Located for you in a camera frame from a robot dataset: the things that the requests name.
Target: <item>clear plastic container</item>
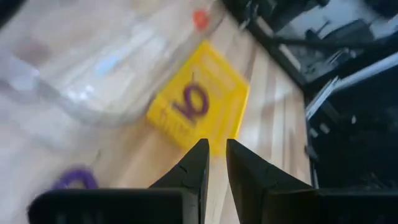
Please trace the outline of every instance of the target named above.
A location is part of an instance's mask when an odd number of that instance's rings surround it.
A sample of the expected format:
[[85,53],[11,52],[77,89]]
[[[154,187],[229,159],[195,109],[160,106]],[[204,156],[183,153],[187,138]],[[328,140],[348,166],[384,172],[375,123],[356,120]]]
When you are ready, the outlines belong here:
[[0,31],[0,223],[71,166],[112,187],[129,134],[156,91],[206,36],[213,0],[30,0]]

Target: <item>yellow cube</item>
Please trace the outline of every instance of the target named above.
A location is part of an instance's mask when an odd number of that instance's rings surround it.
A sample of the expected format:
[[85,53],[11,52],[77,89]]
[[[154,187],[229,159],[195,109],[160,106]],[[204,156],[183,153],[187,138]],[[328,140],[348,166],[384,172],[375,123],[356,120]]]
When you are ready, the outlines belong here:
[[247,81],[204,41],[152,102],[147,118],[185,150],[209,139],[212,155],[237,138],[249,95]]

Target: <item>wooden table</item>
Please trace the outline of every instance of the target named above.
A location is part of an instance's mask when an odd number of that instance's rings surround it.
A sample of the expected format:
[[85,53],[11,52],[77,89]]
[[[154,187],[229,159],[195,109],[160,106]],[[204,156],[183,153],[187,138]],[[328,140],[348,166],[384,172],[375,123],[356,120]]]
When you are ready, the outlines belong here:
[[[28,23],[33,28],[14,44],[12,56],[34,66],[40,81],[37,89],[22,93],[4,81],[0,86],[0,174],[7,180],[0,185],[0,222],[26,222],[25,207],[70,166],[84,164],[101,187],[116,188],[146,188],[172,168],[184,152],[152,127],[143,112],[204,38],[251,84],[239,141],[310,183],[302,94],[248,33],[238,31],[223,7],[213,0],[119,0],[112,6],[97,1],[96,10],[87,15],[91,20],[81,22],[79,12],[92,1],[71,1],[59,6],[62,13]],[[192,11],[203,7],[211,22],[206,31],[197,32]],[[0,47],[22,32],[18,26],[35,10],[33,3],[25,5],[0,34]],[[72,21],[60,26],[52,22],[57,19]],[[114,28],[114,21],[124,25]],[[144,26],[125,30],[138,21]],[[101,26],[112,32],[97,31]],[[145,32],[154,37],[135,48],[130,40]],[[115,54],[123,59],[104,67],[102,62]],[[210,163],[206,223],[238,223],[226,159],[212,157]]]

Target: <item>purple ring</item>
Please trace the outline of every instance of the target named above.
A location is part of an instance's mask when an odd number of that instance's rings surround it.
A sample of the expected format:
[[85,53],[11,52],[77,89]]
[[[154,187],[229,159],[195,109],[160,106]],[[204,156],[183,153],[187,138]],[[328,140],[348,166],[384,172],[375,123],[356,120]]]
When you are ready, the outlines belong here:
[[75,181],[82,182],[85,189],[98,189],[98,183],[92,171],[86,168],[74,168],[64,173],[52,187],[53,190],[66,189]]

